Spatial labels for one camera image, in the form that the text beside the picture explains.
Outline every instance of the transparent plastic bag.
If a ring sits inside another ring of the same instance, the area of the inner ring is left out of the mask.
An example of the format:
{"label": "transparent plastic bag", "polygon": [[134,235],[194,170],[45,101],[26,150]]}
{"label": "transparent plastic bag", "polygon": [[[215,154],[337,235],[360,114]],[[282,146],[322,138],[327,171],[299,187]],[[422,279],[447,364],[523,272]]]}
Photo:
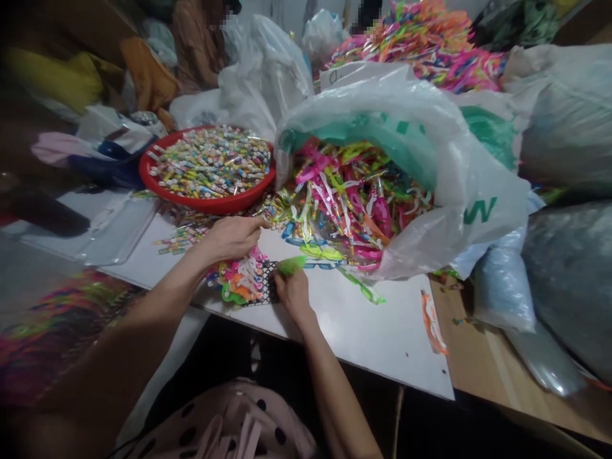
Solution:
{"label": "transparent plastic bag", "polygon": [[[529,192],[529,214],[544,206],[544,201],[538,195]],[[476,264],[474,317],[504,330],[534,333],[536,315],[521,256],[526,234],[526,226],[506,234],[492,243]]]}
{"label": "transparent plastic bag", "polygon": [[304,26],[302,49],[310,59],[312,68],[319,69],[348,37],[340,17],[321,10]]}
{"label": "transparent plastic bag", "polygon": [[219,87],[227,117],[217,122],[251,129],[271,142],[280,119],[314,95],[302,51],[261,15],[245,25],[238,63],[219,73]]}
{"label": "transparent plastic bag", "polygon": [[240,17],[238,15],[228,15],[223,21],[222,30],[228,62],[230,65],[234,65],[240,60],[240,47],[242,46],[242,35],[244,33]]}
{"label": "transparent plastic bag", "polygon": [[491,157],[445,94],[416,80],[406,65],[380,66],[353,81],[283,118],[275,142],[277,188],[289,178],[293,153],[314,135],[336,145],[367,139],[434,191],[436,208],[391,241],[373,278],[436,271],[468,246],[526,225],[529,184]]}

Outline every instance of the red bowl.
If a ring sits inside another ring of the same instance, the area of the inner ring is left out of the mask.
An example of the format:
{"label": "red bowl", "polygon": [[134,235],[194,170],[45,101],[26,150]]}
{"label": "red bowl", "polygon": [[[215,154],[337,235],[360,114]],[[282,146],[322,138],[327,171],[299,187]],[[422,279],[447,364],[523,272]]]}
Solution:
{"label": "red bowl", "polygon": [[[150,151],[153,154],[160,156],[161,153],[154,149],[156,145],[163,149],[166,149],[169,146],[177,143],[179,140],[183,139],[183,133],[190,131],[202,131],[204,129],[213,128],[215,128],[215,126],[202,126],[197,128],[195,127],[194,129],[184,129],[183,131],[178,131],[169,134],[151,145],[147,152]],[[272,154],[273,146],[270,142],[268,142],[268,147],[270,148],[270,153]],[[268,173],[268,175],[266,175],[258,185],[254,186],[250,190],[247,190],[244,193],[237,194],[236,196],[227,196],[226,198],[199,200],[195,198],[184,198],[182,196],[178,196],[174,193],[169,192],[164,187],[159,186],[159,184],[157,183],[157,178],[153,177],[149,173],[151,168],[154,167],[156,164],[157,163],[155,162],[155,160],[152,159],[147,153],[144,153],[144,155],[140,159],[140,176],[142,177],[143,182],[145,182],[147,188],[149,188],[160,198],[164,198],[168,201],[172,201],[177,204],[183,204],[188,207],[191,207],[192,209],[212,215],[235,214],[241,210],[248,209],[261,199],[261,197],[266,191],[266,188],[272,183],[274,177],[276,176],[276,169],[274,168],[274,164],[272,163],[270,165],[270,172]]]}

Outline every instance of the gray plastic bag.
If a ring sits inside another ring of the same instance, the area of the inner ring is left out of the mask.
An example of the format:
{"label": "gray plastic bag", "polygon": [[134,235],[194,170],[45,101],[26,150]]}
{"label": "gray plastic bag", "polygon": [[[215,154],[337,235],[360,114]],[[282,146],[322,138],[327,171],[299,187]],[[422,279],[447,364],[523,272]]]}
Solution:
{"label": "gray plastic bag", "polygon": [[538,318],[612,384],[612,201],[532,215],[523,259]]}

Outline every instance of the green plastic piece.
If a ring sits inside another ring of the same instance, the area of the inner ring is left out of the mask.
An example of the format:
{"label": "green plastic piece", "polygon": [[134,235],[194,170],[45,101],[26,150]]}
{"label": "green plastic piece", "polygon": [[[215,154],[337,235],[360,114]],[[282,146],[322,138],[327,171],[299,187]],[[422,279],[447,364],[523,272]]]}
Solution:
{"label": "green plastic piece", "polygon": [[304,269],[306,260],[308,260],[308,257],[306,257],[306,255],[288,258],[279,262],[279,264],[277,265],[277,269],[280,271],[281,274],[285,276],[291,276],[294,275],[296,272],[299,272]]}

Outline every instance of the white table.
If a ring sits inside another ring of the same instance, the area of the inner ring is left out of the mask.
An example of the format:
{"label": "white table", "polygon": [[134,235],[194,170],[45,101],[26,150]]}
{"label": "white table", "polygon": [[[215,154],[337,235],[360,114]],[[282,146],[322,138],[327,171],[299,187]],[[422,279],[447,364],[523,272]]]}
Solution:
{"label": "white table", "polygon": [[[64,203],[94,217],[100,208],[100,195],[69,193]],[[40,249],[71,257],[75,252],[70,240],[54,238],[40,230],[28,234],[24,223],[8,228],[8,233],[23,234],[21,241]],[[180,256],[159,255],[154,242],[173,233],[173,225],[156,215],[128,260],[122,265],[104,266],[102,272],[152,289],[174,266]],[[264,230],[259,247],[273,261],[300,254],[299,248],[282,241],[279,233]],[[310,302],[321,329],[336,356],[365,370],[394,379],[402,384],[454,400],[446,357],[434,354],[423,323],[421,290],[432,294],[426,276],[408,280],[378,282],[377,292],[387,300],[374,305],[338,271],[307,270]],[[298,334],[281,305],[258,305],[234,309],[221,301],[219,293],[202,287],[193,299],[214,314],[285,339]]]}

